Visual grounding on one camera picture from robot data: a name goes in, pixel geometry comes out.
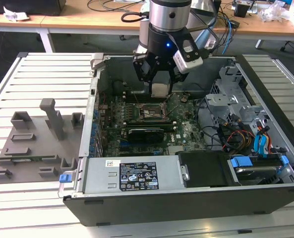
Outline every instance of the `motherboard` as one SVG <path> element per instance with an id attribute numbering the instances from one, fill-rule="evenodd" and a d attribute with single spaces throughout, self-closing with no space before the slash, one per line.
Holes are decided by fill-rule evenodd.
<path id="1" fill-rule="evenodd" d="M 187 93 L 167 98 L 140 95 L 100 97 L 103 157 L 174 155 L 206 148 Z"/>

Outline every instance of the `warning label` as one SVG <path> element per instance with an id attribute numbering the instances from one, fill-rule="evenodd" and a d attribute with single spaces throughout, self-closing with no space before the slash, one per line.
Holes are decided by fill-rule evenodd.
<path id="1" fill-rule="evenodd" d="M 121 191 L 159 189 L 156 162 L 119 165 Z"/>

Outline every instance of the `blue cable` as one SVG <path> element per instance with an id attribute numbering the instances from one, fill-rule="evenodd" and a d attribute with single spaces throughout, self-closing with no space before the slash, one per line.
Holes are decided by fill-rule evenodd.
<path id="1" fill-rule="evenodd" d="M 229 46 L 229 43 L 230 43 L 230 37 L 231 37 L 231 32 L 232 32 L 232 25 L 231 25 L 231 22 L 230 22 L 228 19 L 227 19 L 227 21 L 228 21 L 228 26 L 229 26 L 230 31 L 229 31 L 229 33 L 228 33 L 227 42 L 226 42 L 226 45 L 225 45 L 225 48 L 224 48 L 222 54 L 224 54 L 224 53 L 226 52 L 226 50 L 227 50 L 227 48 L 228 48 L 228 46 Z"/>

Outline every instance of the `floor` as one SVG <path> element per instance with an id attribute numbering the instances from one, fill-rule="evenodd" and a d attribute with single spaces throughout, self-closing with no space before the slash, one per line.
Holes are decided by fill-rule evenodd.
<path id="1" fill-rule="evenodd" d="M 0 32 L 0 82 L 7 73 L 18 52 L 44 52 L 42 42 L 37 41 L 35 33 Z M 82 44 L 81 35 L 52 34 L 56 52 L 85 53 L 108 52 L 130 53 L 138 45 L 137 36 L 125 36 L 121 41 L 119 36 L 89 35 L 88 44 Z M 283 41 L 265 41 L 262 48 L 255 49 L 255 40 L 234 39 L 225 55 L 262 54 L 279 59 L 292 73 L 294 73 L 294 45 L 286 46 L 280 51 Z"/>

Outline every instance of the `plastic bag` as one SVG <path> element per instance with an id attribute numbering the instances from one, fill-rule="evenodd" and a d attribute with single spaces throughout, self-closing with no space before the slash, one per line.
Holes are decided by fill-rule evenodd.
<path id="1" fill-rule="evenodd" d="M 280 16 L 284 11 L 286 10 L 283 7 L 280 7 L 279 3 L 275 1 L 267 9 L 262 9 L 260 12 L 258 12 L 258 16 L 263 22 L 274 20 L 281 22 Z"/>

